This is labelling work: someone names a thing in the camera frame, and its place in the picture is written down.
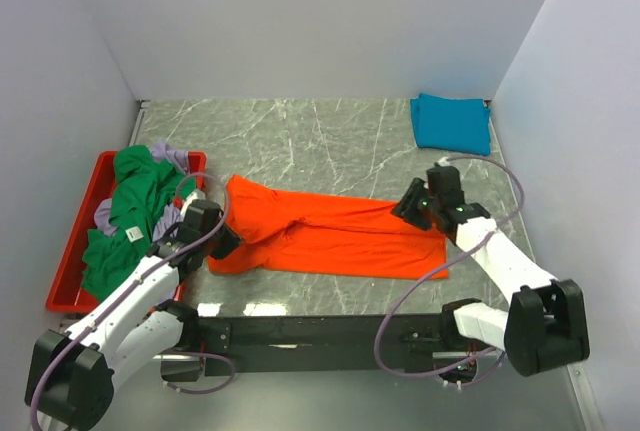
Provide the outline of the orange t shirt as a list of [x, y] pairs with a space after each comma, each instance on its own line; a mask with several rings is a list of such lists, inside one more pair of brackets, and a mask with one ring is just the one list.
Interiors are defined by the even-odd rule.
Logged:
[[391, 201], [275, 190], [234, 175], [227, 225], [241, 237], [214, 274], [264, 268], [363, 278], [446, 279], [446, 239], [392, 215]]

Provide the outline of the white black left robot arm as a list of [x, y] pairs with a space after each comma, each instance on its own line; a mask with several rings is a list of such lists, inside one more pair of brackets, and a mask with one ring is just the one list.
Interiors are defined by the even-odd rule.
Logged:
[[233, 364], [205, 350], [198, 311], [169, 296], [206, 258], [238, 248], [241, 240], [226, 223], [230, 210], [207, 199], [187, 202], [182, 221], [105, 301], [66, 330], [37, 339], [24, 397], [32, 429], [43, 417], [67, 430], [92, 429], [116, 391], [157, 355]]

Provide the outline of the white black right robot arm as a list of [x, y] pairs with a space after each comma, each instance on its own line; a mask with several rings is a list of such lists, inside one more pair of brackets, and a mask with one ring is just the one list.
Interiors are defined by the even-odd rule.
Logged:
[[479, 203], [465, 199], [453, 166], [435, 165], [411, 181], [394, 216], [418, 229], [444, 234], [472, 258], [508, 302], [501, 311], [475, 298], [443, 306], [439, 338], [460, 350], [472, 340], [505, 352], [515, 370], [532, 376], [590, 356], [584, 294], [524, 254]]

